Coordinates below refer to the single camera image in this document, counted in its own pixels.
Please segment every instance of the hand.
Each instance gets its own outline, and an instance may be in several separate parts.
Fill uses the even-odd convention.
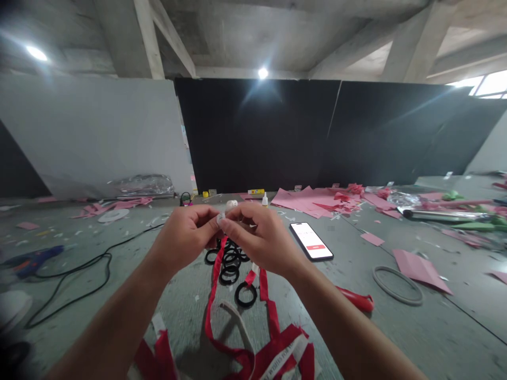
[[[243,202],[220,224],[255,264],[270,272],[287,277],[298,265],[309,263],[273,210]]]
[[[219,213],[209,205],[175,208],[147,258],[161,265],[170,280],[180,269],[194,261],[205,247],[215,247],[216,238],[223,237],[217,224],[216,216]]]

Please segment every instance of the black panel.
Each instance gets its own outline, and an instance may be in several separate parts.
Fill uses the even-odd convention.
[[[462,175],[506,110],[507,100],[468,97],[435,139],[418,175]]]
[[[51,195],[0,120],[0,198]]]
[[[432,140],[469,92],[444,85],[343,82],[318,185],[413,184]]]
[[[199,192],[315,186],[339,81],[175,84]]]

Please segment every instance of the small white bottle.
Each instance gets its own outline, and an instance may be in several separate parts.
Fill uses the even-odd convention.
[[[268,194],[264,193],[264,197],[262,197],[262,206],[268,207]]]

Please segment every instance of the gray rubber band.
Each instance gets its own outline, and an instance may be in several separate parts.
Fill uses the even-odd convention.
[[[379,277],[377,276],[377,271],[379,271],[379,270],[383,270],[383,271],[386,271],[386,272],[391,272],[391,273],[397,275],[399,278],[405,280],[410,286],[412,286],[414,289],[416,289],[421,296],[419,298],[416,298],[416,299],[410,299],[410,298],[403,297],[403,296],[401,296],[401,295],[393,292],[391,289],[389,289],[386,286],[386,284],[384,284],[382,281],[380,281]],[[386,292],[388,295],[390,295],[394,299],[396,299],[396,300],[398,300],[398,301],[400,301],[400,302],[402,302],[402,303],[404,303],[406,305],[409,305],[409,306],[421,306],[423,304],[423,301],[424,301],[423,292],[416,285],[415,282],[413,282],[412,280],[410,280],[403,273],[400,273],[397,270],[395,270],[393,268],[390,268],[390,267],[375,267],[372,270],[372,274],[373,274],[373,279],[375,280],[375,282],[377,283],[377,285],[380,286],[380,288],[384,292]]]

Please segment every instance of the ceiling light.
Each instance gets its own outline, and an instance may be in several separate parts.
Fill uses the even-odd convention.
[[[39,49],[37,49],[36,47],[27,46],[26,49],[28,50],[28,53],[33,55],[39,61],[47,61],[48,60],[48,57],[46,57],[46,55],[43,52],[41,52]]]
[[[268,71],[266,70],[266,68],[262,68],[259,70],[259,78],[261,79],[265,79],[267,76],[268,76]]]

